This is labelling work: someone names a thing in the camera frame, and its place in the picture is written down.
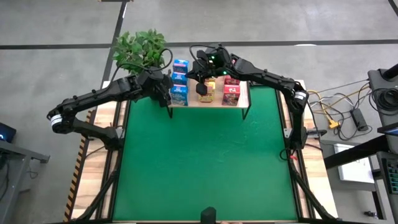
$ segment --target green tabletop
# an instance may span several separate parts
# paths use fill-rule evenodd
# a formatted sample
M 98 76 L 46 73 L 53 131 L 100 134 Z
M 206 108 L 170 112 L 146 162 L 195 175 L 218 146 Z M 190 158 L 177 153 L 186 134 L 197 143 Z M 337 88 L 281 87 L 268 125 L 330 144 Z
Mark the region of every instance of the green tabletop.
M 114 218 L 117 221 L 296 220 L 275 91 L 251 90 L 241 110 L 131 104 Z

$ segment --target blue carton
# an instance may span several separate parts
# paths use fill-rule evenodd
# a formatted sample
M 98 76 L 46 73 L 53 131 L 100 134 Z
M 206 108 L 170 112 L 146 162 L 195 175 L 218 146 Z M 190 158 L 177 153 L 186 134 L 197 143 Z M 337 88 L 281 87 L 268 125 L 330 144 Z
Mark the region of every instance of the blue carton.
M 188 73 L 189 61 L 175 59 L 173 64 L 173 71 L 180 73 Z
M 174 105 L 188 106 L 188 88 L 183 85 L 174 85 L 170 90 Z
M 174 84 L 187 85 L 187 78 L 185 78 L 184 73 L 173 72 L 172 80 Z

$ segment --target concrete floor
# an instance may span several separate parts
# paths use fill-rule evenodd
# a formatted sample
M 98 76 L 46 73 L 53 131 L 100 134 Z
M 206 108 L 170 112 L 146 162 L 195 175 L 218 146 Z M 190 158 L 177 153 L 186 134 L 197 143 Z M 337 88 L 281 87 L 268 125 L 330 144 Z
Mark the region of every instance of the concrete floor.
M 95 0 L 0 0 L 0 45 L 110 43 L 120 5 Z M 369 40 L 398 39 L 397 25 L 398 17 L 387 0 L 135 0 L 127 5 L 122 32 L 156 28 L 169 42 Z M 397 47 L 228 49 L 258 67 L 305 80 L 308 89 L 322 90 L 365 79 L 370 69 L 391 67 L 398 62 Z M 190 60 L 188 49 L 172 50 L 176 58 Z M 13 223 L 62 220 L 80 137 L 54 134 L 45 115 L 64 98 L 98 88 L 108 52 L 109 49 L 0 50 L 0 121 L 17 129 L 18 146 L 51 155 L 48 164 L 32 165 L 39 177 L 30 183 L 30 192 L 21 194 Z M 338 91 L 351 93 L 361 85 Z M 346 103 L 337 108 L 349 109 Z M 375 129 L 381 125 L 367 101 L 361 110 L 369 125 Z M 316 119 L 319 128 L 326 129 L 325 118 Z M 354 131 L 351 121 L 347 121 L 345 131 Z M 353 141 L 364 142 L 375 136 L 373 131 Z M 331 132 L 323 139 L 338 140 Z M 388 221 L 377 221 L 361 214 L 374 211 L 369 192 L 333 189 L 333 195 L 339 217 L 344 220 L 393 223 L 391 215 Z

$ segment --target potted plant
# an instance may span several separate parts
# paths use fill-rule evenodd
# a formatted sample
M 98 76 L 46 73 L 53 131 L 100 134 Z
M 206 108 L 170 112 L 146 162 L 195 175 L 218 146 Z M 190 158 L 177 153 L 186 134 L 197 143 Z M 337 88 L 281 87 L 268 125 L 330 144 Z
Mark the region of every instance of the potted plant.
M 132 63 L 144 68 L 160 68 L 164 65 L 161 55 L 164 44 L 163 34 L 157 33 L 156 30 L 136 32 L 135 36 L 130 36 L 129 32 L 125 32 L 118 37 L 117 44 L 114 46 L 113 59 L 117 66 L 122 63 Z M 134 65 L 123 65 L 121 68 L 127 70 L 131 75 L 138 75 L 142 72 L 142 68 Z

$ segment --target red carton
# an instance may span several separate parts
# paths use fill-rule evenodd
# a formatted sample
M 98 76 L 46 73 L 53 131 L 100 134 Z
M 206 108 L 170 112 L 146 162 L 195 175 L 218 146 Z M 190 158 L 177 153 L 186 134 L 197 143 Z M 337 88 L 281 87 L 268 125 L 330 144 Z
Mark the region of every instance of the red carton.
M 240 80 L 236 80 L 234 78 L 231 78 L 230 75 L 225 75 L 225 79 L 224 79 L 224 84 L 225 85 L 239 85 L 239 83 L 241 83 Z
M 241 87 L 238 85 L 225 85 L 223 105 L 236 106 L 238 105 L 239 96 L 241 95 Z

